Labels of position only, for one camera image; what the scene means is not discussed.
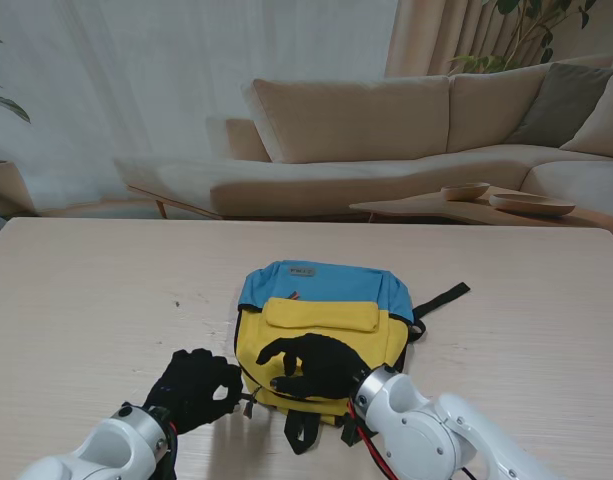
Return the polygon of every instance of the red cable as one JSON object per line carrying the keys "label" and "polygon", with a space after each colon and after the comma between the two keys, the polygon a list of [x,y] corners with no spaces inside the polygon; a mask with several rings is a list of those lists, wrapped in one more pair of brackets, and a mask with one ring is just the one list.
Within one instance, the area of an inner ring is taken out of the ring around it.
{"label": "red cable", "polygon": [[357,414],[355,413],[355,406],[350,400],[348,401],[348,409],[350,411],[351,418],[355,420],[355,424],[357,425],[357,432],[359,433],[361,439],[364,441],[364,444],[366,444],[366,448],[368,448],[368,453],[370,453],[370,456],[373,457],[373,460],[375,461],[375,463],[377,463],[377,466],[384,473],[384,475],[389,478],[389,480],[397,480],[397,477],[390,469],[388,464],[384,461],[380,453],[377,451],[377,448],[375,448],[373,442],[370,440],[370,438],[368,438],[366,432],[364,432],[364,430],[359,426],[359,424],[357,424]]}

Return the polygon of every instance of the gray cushion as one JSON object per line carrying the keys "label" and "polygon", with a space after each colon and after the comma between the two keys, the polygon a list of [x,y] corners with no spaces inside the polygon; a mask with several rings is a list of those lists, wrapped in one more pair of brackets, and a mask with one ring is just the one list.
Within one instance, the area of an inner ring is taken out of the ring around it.
{"label": "gray cushion", "polygon": [[533,105],[504,143],[561,147],[593,112],[612,75],[611,69],[553,64]]}

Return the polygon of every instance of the yellow backpack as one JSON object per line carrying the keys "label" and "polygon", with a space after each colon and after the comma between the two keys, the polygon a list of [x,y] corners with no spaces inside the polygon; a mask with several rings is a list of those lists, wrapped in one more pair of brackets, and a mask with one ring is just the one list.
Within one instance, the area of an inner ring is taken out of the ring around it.
{"label": "yellow backpack", "polygon": [[[387,364],[401,371],[406,346],[426,330],[420,318],[468,290],[461,283],[413,310],[406,286],[384,270],[286,260],[254,271],[240,296],[235,332],[235,356],[252,393],[245,414],[252,414],[253,402],[285,413],[286,437],[295,453],[303,453],[320,421],[341,425],[347,400],[273,391],[271,380],[284,375],[283,356],[258,365],[262,348],[277,338],[319,333],[349,345],[370,368]],[[296,374],[300,370],[298,361]]]}

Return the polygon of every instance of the black robotic glove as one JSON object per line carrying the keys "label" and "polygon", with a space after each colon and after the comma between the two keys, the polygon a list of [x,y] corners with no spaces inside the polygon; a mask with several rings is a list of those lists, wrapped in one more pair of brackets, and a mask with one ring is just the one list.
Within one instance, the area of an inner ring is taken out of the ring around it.
{"label": "black robotic glove", "polygon": [[[286,376],[274,378],[271,386],[293,397],[347,398],[371,372],[348,345],[315,333],[278,338],[262,349],[257,363],[264,365],[282,352]],[[297,369],[297,357],[302,360],[302,376],[292,376]]]}
{"label": "black robotic glove", "polygon": [[[228,388],[226,398],[213,400],[219,386]],[[241,369],[224,357],[213,357],[203,348],[173,354],[166,371],[153,386],[146,403],[169,410],[179,435],[233,413],[242,396]]]}

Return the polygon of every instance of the beige curtain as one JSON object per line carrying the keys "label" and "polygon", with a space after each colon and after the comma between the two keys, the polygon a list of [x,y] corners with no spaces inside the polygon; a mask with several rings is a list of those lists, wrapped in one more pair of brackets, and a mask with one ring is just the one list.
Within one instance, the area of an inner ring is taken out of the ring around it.
{"label": "beige curtain", "polygon": [[[445,75],[458,55],[504,55],[517,11],[501,15],[495,1],[399,0],[386,63],[387,77]],[[516,55],[522,65],[539,61],[539,40]]]}

